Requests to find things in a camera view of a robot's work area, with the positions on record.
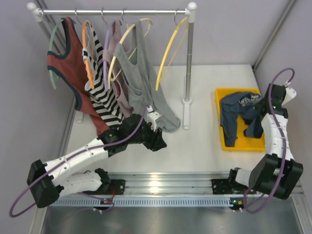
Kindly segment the yellow hanger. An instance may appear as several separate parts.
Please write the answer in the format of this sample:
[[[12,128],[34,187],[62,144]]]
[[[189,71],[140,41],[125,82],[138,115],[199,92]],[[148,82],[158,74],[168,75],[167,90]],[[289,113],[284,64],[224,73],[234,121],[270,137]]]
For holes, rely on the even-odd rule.
[[[160,83],[161,81],[163,80],[163,69],[164,69],[164,66],[165,66],[165,62],[166,62],[166,59],[168,57],[168,53],[172,47],[172,44],[177,36],[177,33],[178,31],[180,30],[181,26],[184,24],[184,22],[186,22],[186,30],[168,64],[168,67],[166,68],[165,70],[165,74],[168,72],[168,68],[170,67],[171,63],[173,62],[177,52],[179,51],[180,49],[180,46],[182,45],[182,42],[184,41],[185,37],[186,37],[186,34],[188,33],[188,29],[189,29],[189,23],[188,23],[188,16],[185,16],[179,23],[176,22],[176,15],[177,15],[177,12],[178,12],[179,8],[177,8],[175,10],[175,15],[174,15],[174,22],[175,22],[175,30],[167,44],[167,47],[166,47],[166,50],[164,52],[164,55],[163,55],[163,58],[162,58],[162,61],[160,63],[160,68],[159,68],[159,71],[158,71],[158,75],[157,75],[157,78],[156,78],[156,87],[155,87],[155,90],[158,91],[159,90],[159,87],[160,87]]]

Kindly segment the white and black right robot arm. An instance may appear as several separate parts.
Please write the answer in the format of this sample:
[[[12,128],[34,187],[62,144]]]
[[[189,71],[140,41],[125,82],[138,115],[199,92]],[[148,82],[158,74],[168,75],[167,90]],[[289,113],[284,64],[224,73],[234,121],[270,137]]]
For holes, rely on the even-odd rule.
[[[255,105],[259,113],[256,123],[264,131],[264,157],[251,170],[234,168],[229,172],[228,189],[239,193],[248,188],[270,194],[282,200],[289,197],[301,175],[303,165],[297,163],[290,151],[287,137],[288,111],[283,104],[296,96],[296,91],[288,86],[269,86],[265,96]]]

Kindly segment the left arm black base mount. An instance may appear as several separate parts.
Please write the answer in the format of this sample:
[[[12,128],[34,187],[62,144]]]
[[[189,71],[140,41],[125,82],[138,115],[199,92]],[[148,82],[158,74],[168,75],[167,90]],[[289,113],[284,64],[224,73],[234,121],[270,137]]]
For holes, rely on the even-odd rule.
[[[123,195],[125,191],[124,179],[112,179],[110,183],[103,183],[96,191],[83,191],[88,195]]]

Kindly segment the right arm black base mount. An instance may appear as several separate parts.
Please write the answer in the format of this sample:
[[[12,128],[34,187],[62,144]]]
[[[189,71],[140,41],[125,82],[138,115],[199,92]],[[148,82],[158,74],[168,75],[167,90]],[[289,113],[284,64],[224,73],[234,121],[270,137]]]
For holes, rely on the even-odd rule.
[[[212,179],[211,183],[214,195],[243,195],[243,191],[234,189],[227,179]]]

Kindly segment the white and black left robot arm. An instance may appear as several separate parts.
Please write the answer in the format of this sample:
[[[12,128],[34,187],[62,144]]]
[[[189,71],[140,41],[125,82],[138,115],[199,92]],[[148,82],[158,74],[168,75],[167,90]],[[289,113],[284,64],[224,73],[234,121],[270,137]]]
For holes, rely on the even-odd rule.
[[[109,191],[111,180],[101,169],[81,173],[89,165],[108,159],[127,149],[130,144],[143,144],[152,152],[167,146],[157,120],[158,112],[146,117],[132,114],[118,125],[98,135],[80,149],[54,160],[37,160],[30,166],[27,184],[38,208],[45,208],[59,198],[87,192],[104,194]]]

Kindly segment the blue printed tank top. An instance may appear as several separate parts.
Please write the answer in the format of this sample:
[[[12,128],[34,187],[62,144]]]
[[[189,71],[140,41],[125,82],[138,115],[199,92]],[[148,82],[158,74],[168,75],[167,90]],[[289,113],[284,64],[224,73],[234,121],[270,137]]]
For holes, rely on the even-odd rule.
[[[237,139],[237,118],[242,117],[248,125],[243,131],[245,137],[261,138],[263,128],[260,114],[255,105],[261,100],[260,94],[252,92],[235,92],[221,99],[220,126],[223,128],[225,146],[234,147]]]

